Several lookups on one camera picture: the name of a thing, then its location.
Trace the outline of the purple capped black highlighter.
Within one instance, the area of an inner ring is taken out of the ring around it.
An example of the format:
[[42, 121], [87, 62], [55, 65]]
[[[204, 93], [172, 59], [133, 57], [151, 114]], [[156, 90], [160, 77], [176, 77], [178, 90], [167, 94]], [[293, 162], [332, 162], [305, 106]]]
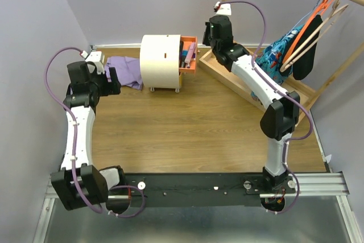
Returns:
[[186, 54], [182, 53], [182, 55], [180, 56], [180, 61], [179, 61], [179, 67], [180, 68], [185, 67], [185, 58], [186, 58]]

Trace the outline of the pink highlighter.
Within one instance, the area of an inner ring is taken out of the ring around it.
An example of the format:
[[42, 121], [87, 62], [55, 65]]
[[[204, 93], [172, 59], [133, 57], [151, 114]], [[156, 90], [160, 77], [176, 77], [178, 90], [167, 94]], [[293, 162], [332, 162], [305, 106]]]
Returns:
[[195, 54], [195, 48], [196, 48], [196, 43], [192, 42], [188, 48], [188, 52], [185, 57], [185, 64], [187, 64], [187, 66], [189, 66], [189, 64], [193, 58], [193, 55]]

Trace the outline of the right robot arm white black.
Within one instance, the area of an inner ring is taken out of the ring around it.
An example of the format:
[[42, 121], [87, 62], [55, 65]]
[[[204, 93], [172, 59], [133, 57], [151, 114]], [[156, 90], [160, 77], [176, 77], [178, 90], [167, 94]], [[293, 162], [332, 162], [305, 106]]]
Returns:
[[215, 15], [206, 22], [203, 43], [210, 46], [217, 62], [239, 77], [257, 95], [265, 108], [260, 128], [268, 138], [267, 161], [262, 171], [262, 187], [269, 193], [281, 188], [288, 176], [287, 141], [292, 137], [299, 116], [300, 96], [288, 92], [254, 63], [248, 50], [234, 42], [232, 25], [226, 15]]

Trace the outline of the blue capped black highlighter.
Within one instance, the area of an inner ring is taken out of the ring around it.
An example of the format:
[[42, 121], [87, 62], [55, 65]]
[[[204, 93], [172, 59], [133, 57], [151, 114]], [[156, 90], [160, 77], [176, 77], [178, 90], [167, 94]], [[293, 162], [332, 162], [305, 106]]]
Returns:
[[183, 50], [181, 53], [182, 56], [187, 56], [190, 46], [191, 46], [191, 42], [184, 41]]

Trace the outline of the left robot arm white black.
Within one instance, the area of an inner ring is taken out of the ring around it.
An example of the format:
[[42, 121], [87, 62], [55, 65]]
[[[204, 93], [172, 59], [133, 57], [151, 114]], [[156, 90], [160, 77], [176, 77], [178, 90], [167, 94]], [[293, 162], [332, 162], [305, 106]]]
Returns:
[[92, 129], [102, 96], [121, 91], [115, 69], [109, 79], [101, 61], [77, 61], [67, 66], [70, 83], [62, 107], [68, 123], [67, 144], [60, 169], [51, 184], [66, 210], [96, 207], [107, 202], [109, 191], [126, 188], [120, 166], [96, 169], [92, 160]]

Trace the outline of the round cream drawer organizer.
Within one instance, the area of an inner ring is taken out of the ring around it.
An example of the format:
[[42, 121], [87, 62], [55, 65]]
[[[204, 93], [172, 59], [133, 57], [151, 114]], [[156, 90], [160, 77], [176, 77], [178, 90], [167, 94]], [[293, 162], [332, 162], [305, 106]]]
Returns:
[[[195, 54], [187, 66], [179, 67], [184, 41], [195, 42]], [[144, 35], [140, 45], [140, 72], [145, 87], [173, 89], [180, 92], [184, 74], [195, 74], [197, 68], [197, 37], [183, 35]]]

